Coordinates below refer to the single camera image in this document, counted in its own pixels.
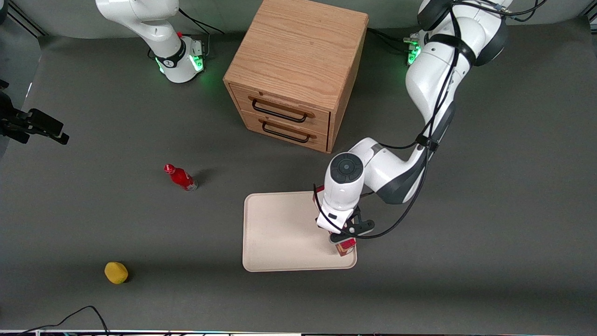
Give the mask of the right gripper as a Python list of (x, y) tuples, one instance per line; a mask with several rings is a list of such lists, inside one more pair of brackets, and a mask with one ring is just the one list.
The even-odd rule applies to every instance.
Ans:
[(28, 143), (30, 134), (38, 134), (51, 138), (56, 142), (66, 145), (69, 141), (68, 134), (62, 131), (64, 123), (54, 119), (39, 109), (30, 109), (27, 116), (27, 132), (23, 131), (21, 121), (18, 121), (20, 110), (13, 106), (11, 98), (4, 93), (9, 86), (6, 81), (0, 80), (0, 133), (19, 143)]

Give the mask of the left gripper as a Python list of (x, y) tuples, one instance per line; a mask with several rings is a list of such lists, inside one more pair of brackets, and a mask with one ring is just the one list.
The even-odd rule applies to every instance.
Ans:
[(329, 231), (329, 241), (337, 245), (349, 240), (349, 235), (340, 232), (346, 220), (352, 215), (358, 203), (320, 203), (316, 225)]

